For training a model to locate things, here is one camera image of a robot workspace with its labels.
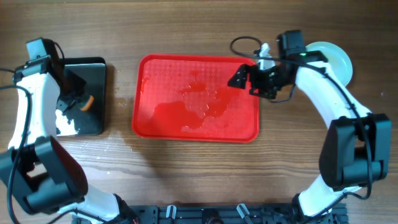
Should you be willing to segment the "green and orange sponge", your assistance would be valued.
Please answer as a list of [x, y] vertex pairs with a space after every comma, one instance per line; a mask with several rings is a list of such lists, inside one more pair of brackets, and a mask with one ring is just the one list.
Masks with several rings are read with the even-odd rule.
[[81, 111], [87, 111], [90, 109], [94, 102], [94, 97], [92, 95], [83, 95], [79, 102], [78, 106]]

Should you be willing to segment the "light blue plate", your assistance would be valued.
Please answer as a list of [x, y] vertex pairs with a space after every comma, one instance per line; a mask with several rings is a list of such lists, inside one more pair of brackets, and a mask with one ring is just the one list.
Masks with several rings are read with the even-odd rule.
[[348, 54], [339, 46], [331, 42], [313, 42], [306, 46], [308, 51], [319, 50], [328, 59], [337, 79], [348, 86], [353, 77], [353, 64]]

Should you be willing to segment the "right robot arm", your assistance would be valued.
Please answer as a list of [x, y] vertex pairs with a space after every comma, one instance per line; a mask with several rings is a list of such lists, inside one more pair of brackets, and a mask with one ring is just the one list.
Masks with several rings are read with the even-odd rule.
[[391, 120], [363, 106], [339, 81], [326, 55], [308, 50], [301, 30], [277, 36], [278, 57], [268, 46], [249, 55], [255, 65], [241, 65], [229, 79], [230, 87], [246, 89], [253, 96], [276, 103], [276, 94], [285, 86], [303, 91], [313, 103], [327, 135], [319, 158], [319, 176], [308, 189], [297, 194], [290, 220], [312, 223], [327, 217], [344, 198], [358, 197], [373, 184], [385, 179], [391, 150]]

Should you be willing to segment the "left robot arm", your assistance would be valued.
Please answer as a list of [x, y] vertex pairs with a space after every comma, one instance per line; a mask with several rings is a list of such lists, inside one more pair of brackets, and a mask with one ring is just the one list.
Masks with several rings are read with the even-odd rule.
[[105, 60], [66, 58], [58, 43], [42, 37], [26, 47], [29, 60], [12, 72], [19, 100], [16, 127], [1, 154], [11, 221], [18, 221], [17, 202], [30, 215], [44, 213], [56, 220], [71, 214], [76, 223], [139, 223], [120, 196], [90, 186], [82, 167], [57, 141], [57, 115], [68, 110], [83, 115], [94, 102], [85, 77], [106, 86]]

